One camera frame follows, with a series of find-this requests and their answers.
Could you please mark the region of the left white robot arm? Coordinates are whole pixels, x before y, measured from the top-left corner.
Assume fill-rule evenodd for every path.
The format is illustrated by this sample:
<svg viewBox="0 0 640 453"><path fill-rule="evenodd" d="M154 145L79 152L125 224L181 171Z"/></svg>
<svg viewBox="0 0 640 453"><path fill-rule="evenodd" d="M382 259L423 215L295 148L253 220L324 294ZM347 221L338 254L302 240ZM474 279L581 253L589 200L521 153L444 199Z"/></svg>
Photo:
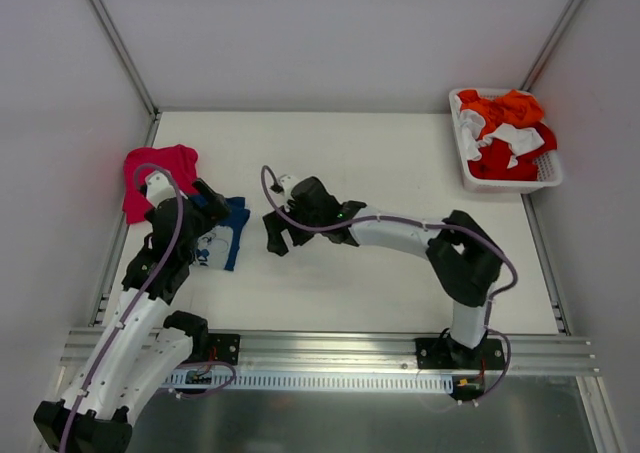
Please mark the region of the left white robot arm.
<svg viewBox="0 0 640 453"><path fill-rule="evenodd" d="M122 291L85 365L56 400L40 403L34 423L54 452L123 452L137 417L184 362L203 362L208 322L172 308L196 260L198 240L230 214L202 179L186 195L161 172L140 188L151 203L151 231L128 264Z"/></svg>

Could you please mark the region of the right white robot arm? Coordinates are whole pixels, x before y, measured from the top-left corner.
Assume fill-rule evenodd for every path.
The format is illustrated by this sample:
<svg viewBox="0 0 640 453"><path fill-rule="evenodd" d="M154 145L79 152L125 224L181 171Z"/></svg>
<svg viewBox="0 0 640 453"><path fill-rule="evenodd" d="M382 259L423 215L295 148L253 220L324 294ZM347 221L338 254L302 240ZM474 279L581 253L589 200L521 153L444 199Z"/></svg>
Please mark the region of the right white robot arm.
<svg viewBox="0 0 640 453"><path fill-rule="evenodd" d="M314 236L351 247L375 246L428 261L444 292L453 301L449 360L459 368L480 361L487 333L489 297L504 253L465 212L454 210L439 223L385 213L364 202L339 202L317 177L298 180L291 175L261 180L273 211L263 216L267 250L289 252Z"/></svg>

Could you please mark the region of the navy blue t-shirt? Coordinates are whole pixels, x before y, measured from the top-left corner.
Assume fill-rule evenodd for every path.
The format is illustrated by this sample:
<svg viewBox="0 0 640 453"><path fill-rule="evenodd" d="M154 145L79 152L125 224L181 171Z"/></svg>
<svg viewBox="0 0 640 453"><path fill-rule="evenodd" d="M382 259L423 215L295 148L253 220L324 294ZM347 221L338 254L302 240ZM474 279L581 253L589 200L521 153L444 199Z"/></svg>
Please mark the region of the navy blue t-shirt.
<svg viewBox="0 0 640 453"><path fill-rule="evenodd" d="M242 232L251 216L251 211L245 197L230 197L226 202L231 213L197 240L195 264L233 272L240 251Z"/></svg>

